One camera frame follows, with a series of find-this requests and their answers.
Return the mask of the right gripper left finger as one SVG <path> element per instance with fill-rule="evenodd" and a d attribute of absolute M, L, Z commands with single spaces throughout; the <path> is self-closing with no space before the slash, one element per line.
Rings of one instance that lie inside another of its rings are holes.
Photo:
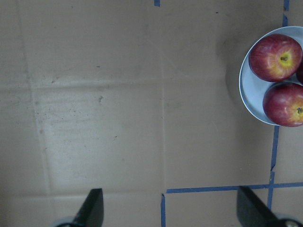
<path fill-rule="evenodd" d="M 73 219 L 72 227 L 101 227 L 104 220 L 102 188 L 91 189 L 84 203 Z"/>

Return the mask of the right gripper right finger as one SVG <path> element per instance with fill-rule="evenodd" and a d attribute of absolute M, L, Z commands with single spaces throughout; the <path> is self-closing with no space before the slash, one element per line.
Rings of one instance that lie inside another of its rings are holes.
<path fill-rule="evenodd" d="M 278 219 L 252 189 L 246 186 L 238 188 L 236 213 L 242 227 L 284 226 L 284 221 Z"/>

